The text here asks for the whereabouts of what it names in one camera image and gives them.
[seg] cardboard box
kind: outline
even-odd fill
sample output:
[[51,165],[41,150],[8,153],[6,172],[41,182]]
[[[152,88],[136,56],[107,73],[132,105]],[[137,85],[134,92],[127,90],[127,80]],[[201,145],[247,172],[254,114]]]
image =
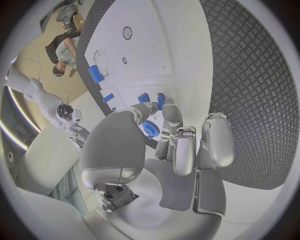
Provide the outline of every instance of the cardboard box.
[[74,24],[75,24],[77,30],[79,32],[81,32],[85,25],[85,21],[84,21],[83,17],[80,14],[74,15],[73,21],[74,21]]

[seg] blue object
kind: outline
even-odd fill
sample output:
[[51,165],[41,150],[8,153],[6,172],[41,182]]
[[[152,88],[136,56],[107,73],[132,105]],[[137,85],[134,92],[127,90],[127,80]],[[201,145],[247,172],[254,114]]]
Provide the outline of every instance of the blue object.
[[113,99],[115,96],[111,93],[108,96],[104,97],[102,100],[106,104],[109,100]]
[[148,139],[157,137],[160,134],[160,129],[152,121],[146,120],[145,122],[143,122],[142,126],[145,133],[148,134]]
[[93,79],[95,84],[98,84],[104,80],[104,77],[101,75],[97,65],[89,67],[88,72],[91,75],[91,78]]
[[148,96],[148,94],[147,93],[143,93],[141,96],[139,96],[138,98],[138,101],[139,101],[139,103],[141,104],[141,103],[147,103],[147,102],[150,102],[150,98],[149,98],[149,96]]
[[158,110],[159,111],[163,110],[163,105],[165,104],[165,96],[162,93],[158,94],[157,103],[158,103]]

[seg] man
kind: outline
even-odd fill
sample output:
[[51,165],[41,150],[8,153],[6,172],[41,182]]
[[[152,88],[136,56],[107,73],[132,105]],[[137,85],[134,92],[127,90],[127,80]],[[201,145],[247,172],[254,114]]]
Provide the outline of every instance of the man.
[[56,48],[58,63],[53,68],[53,74],[64,75],[67,65],[71,67],[68,75],[71,78],[76,73],[76,48],[79,36],[74,38],[67,37]]

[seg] blue block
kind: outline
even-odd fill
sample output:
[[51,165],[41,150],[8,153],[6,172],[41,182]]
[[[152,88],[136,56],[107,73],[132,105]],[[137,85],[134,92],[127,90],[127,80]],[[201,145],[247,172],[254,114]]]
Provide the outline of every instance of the blue block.
[[113,99],[115,96],[111,93],[108,96],[104,97],[102,101],[106,104],[109,100]]
[[137,99],[138,99],[138,101],[139,101],[140,104],[141,104],[141,103],[147,103],[147,102],[150,102],[150,98],[149,98],[149,96],[148,96],[147,93],[142,94],[142,95],[139,96]]
[[163,110],[163,105],[165,104],[165,96],[162,93],[158,94],[157,103],[158,103],[158,110],[159,111]]
[[91,75],[91,78],[93,79],[95,84],[98,84],[104,80],[104,77],[99,72],[97,65],[94,65],[94,66],[91,66],[90,68],[88,68],[88,72]]

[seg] man's arm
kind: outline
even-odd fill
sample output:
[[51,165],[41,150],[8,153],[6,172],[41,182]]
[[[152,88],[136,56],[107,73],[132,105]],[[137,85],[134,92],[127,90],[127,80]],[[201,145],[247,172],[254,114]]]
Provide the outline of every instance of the man's arm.
[[71,52],[73,53],[74,57],[76,58],[76,47],[74,42],[71,38],[67,37],[65,40],[63,40],[64,44],[70,48]]

